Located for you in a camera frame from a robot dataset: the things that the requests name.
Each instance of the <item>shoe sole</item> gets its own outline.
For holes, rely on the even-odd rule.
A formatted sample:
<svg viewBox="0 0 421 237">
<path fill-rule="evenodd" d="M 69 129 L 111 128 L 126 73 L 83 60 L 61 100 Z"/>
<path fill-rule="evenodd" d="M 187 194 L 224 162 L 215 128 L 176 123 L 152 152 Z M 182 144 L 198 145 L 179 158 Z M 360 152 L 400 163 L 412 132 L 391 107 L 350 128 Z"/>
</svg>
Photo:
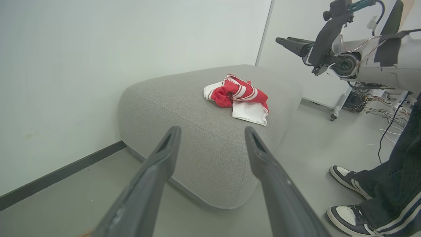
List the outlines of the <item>shoe sole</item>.
<svg viewBox="0 0 421 237">
<path fill-rule="evenodd" d="M 370 235 L 370 234 L 361 234 L 361 233 L 357 233 L 353 230 L 350 230 L 349 228 L 347 228 L 346 226 L 344 226 L 341 222 L 338 221 L 338 219 L 335 218 L 335 216 L 332 213 L 332 210 L 329 208 L 326 211 L 326 214 L 328 215 L 329 220 L 338 228 L 340 229 L 342 232 L 344 232 L 345 234 L 351 235 L 351 236 L 378 236 L 378 235 Z"/>
<path fill-rule="evenodd" d="M 335 172 L 335 170 L 333 169 L 333 166 L 330 167 L 329 169 L 330 174 L 333 176 L 334 179 L 336 179 L 336 181 L 338 181 L 340 184 L 342 184 L 343 186 L 345 186 L 346 188 L 351 189 L 352 191 L 357 192 L 359 195 L 361 195 L 365 200 L 371 199 L 370 196 L 366 197 L 364 194 L 360 193 L 360 191 L 356 188 L 354 188 L 353 186 L 351 186 L 349 183 L 345 182 L 343 179 L 341 179 L 339 177 L 339 175 Z"/>
</svg>

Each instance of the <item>black baseboard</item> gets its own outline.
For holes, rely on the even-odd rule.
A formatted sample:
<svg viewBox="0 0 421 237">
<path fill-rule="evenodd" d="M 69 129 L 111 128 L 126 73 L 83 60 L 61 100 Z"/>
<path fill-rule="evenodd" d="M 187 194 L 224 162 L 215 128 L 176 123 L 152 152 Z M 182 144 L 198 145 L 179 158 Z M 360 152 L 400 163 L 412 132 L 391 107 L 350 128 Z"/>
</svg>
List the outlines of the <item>black baseboard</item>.
<svg viewBox="0 0 421 237">
<path fill-rule="evenodd" d="M 106 148 L 97 151 L 89 156 L 77 160 L 63 168 L 51 172 L 35 181 L 30 182 L 16 190 L 11 191 L 0 197 L 0 211 L 10 207 L 11 205 L 24 200 L 25 198 L 34 195 L 35 193 L 48 188 L 49 186 L 91 166 L 98 161 L 124 149 L 126 144 L 123 141 L 114 143 Z"/>
</svg>

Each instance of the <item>black knob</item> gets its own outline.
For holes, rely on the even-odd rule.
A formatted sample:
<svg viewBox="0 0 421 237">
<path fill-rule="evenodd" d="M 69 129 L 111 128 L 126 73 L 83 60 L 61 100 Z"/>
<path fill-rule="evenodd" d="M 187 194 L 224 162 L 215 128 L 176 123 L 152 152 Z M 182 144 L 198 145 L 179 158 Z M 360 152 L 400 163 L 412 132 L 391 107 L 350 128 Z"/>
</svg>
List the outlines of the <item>black knob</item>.
<svg viewBox="0 0 421 237">
<path fill-rule="evenodd" d="M 332 17 L 332 14 L 330 13 L 330 11 L 323 12 L 323 19 L 325 21 L 328 21 L 331 17 Z"/>
</svg>

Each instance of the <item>caster wheel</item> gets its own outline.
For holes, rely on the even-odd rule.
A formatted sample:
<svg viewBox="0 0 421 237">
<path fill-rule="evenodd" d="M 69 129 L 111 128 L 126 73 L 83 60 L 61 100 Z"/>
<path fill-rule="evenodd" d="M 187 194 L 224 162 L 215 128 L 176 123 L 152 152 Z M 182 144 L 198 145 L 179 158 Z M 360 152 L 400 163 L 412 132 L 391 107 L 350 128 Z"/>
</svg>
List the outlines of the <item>caster wheel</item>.
<svg viewBox="0 0 421 237">
<path fill-rule="evenodd" d="M 330 120 L 331 120 L 331 121 L 335 121 L 335 119 L 337 119 L 337 118 L 338 118 L 338 117 L 336 117 L 336 116 L 335 116 L 335 115 L 333 115 L 333 114 L 330 116 Z"/>
</svg>

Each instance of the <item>red fabric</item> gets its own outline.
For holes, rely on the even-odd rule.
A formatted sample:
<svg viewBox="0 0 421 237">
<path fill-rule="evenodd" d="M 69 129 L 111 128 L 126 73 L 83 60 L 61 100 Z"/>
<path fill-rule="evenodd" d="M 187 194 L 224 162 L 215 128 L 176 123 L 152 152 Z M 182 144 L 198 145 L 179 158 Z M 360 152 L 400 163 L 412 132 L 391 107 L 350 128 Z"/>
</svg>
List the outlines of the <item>red fabric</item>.
<svg viewBox="0 0 421 237">
<path fill-rule="evenodd" d="M 232 101 L 237 100 L 261 103 L 267 112 L 269 112 L 266 104 L 267 95 L 253 87 L 250 81 L 242 81 L 232 74 L 228 74 L 225 77 L 222 86 L 214 89 L 210 97 L 217 105 L 224 108 L 231 107 Z"/>
</svg>

